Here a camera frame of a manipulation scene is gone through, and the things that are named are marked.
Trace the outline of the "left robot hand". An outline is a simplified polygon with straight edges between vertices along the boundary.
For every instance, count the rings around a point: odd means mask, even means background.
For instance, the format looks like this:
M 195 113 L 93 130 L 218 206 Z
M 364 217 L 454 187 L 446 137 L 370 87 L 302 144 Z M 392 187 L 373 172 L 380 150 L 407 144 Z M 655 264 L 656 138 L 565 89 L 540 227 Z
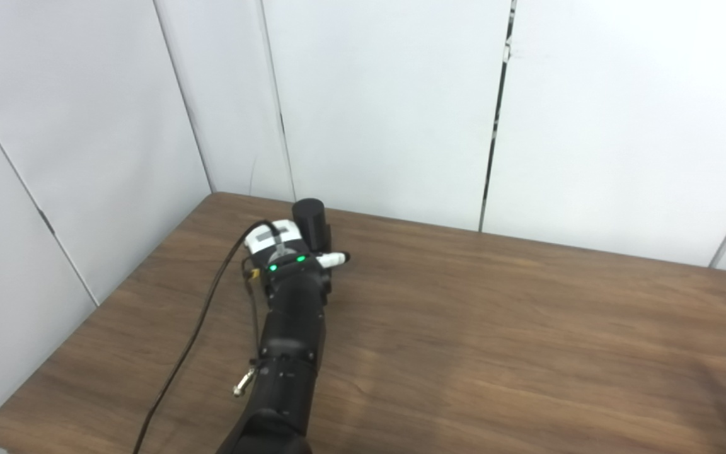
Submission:
M 296 262 L 316 262 L 323 269 L 331 269 L 350 261 L 350 253 L 345 251 L 312 249 L 299 225 L 291 219 L 254 227 L 245 236 L 244 246 L 255 267 L 271 272 Z

